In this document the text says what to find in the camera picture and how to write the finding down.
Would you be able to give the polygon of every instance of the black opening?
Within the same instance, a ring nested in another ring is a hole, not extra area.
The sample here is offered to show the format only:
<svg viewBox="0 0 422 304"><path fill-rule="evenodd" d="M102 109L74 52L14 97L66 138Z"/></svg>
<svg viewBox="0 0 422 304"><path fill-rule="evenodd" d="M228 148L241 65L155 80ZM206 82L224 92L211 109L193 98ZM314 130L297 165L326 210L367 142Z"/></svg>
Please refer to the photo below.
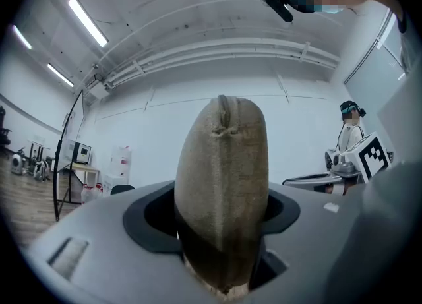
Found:
<svg viewBox="0 0 422 304"><path fill-rule="evenodd" d="M177 221L177 213L173 182L133 202L123 215L123 225L129 236L147 251L182 257L181 242L176 238L177 228L181 225L180 220ZM298 219L299 214L300 207L294 200L270 189L262 236L283 232ZM264 285L285 270L285 264L266 251L262 239L249 289Z"/></svg>

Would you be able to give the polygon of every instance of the white shirt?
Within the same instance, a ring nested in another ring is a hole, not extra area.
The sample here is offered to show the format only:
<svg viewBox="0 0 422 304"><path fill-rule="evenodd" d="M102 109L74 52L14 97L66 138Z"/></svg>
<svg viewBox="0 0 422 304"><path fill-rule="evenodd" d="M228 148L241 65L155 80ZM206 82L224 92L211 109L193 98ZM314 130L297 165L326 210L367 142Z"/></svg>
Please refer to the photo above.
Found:
<svg viewBox="0 0 422 304"><path fill-rule="evenodd" d="M342 153L353 147L363 138L363 132L359 126L345 123L338 137L338 150Z"/></svg>

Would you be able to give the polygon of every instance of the wooden floor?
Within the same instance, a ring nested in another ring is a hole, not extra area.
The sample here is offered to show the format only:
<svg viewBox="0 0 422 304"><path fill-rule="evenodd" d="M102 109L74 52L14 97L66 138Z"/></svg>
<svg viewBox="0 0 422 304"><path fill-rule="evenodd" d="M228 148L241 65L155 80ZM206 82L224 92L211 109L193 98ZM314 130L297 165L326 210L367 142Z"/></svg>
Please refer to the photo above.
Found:
<svg viewBox="0 0 422 304"><path fill-rule="evenodd" d="M55 223L53 207L53 174L51 181L36 181L31 175L15 175L10 170L10 159L0 154L0 206L9 223L16 242L28 246L41 233ZM80 202L82 184L72 176L72 201ZM69 183L69 173L60 176L60 195L64 195ZM60 218L77 205L64 204Z"/></svg>

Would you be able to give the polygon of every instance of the gray panel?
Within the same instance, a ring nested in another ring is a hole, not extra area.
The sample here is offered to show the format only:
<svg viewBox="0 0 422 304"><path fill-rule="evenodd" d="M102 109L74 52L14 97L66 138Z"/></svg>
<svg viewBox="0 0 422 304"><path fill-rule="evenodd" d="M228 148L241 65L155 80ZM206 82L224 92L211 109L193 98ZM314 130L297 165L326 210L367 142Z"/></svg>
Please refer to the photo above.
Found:
<svg viewBox="0 0 422 304"><path fill-rule="evenodd" d="M362 120L366 132L376 131L388 151L394 151L394 147L378 112L402 85L403 79L398 80L402 74L403 69L395 58L384 47L375 47L346 83L353 100L367 112Z"/></svg>
<svg viewBox="0 0 422 304"><path fill-rule="evenodd" d="M422 63L417 62L412 73L381 109L379 117L394 143L397 160L422 158Z"/></svg>
<svg viewBox="0 0 422 304"><path fill-rule="evenodd" d="M77 300L75 291L78 289L79 296L85 293L93 300L108 303L217 303L218 300L189 274L178 256L144 250L123 228L122 217L127 207L167 183L90 202L64 217L29 250L40 266L36 268L40 276L56 287L62 284L57 291L72 301ZM270 183L270 188L293 198L301 208L298 220L283 234L265 237L267 249L287 265L287 270L241 302L322 303L328 273L360 211L361 188L354 187L344 197L274 183ZM339 206L337 213L324 208L329 202ZM64 278L46 264L70 237L85 240L89 246L70 282L64 282Z"/></svg>

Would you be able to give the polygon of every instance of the white sticker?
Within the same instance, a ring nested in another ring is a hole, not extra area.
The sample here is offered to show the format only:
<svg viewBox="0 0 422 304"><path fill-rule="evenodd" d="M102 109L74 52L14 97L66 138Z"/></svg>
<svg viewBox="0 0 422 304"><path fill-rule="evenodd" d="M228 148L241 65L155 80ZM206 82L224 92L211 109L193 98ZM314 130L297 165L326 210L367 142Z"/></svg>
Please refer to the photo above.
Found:
<svg viewBox="0 0 422 304"><path fill-rule="evenodd" d="M340 209L340 206L338 204L334 204L330 202L324 206L324 209L327 209L330 212L337 213L337 211Z"/></svg>

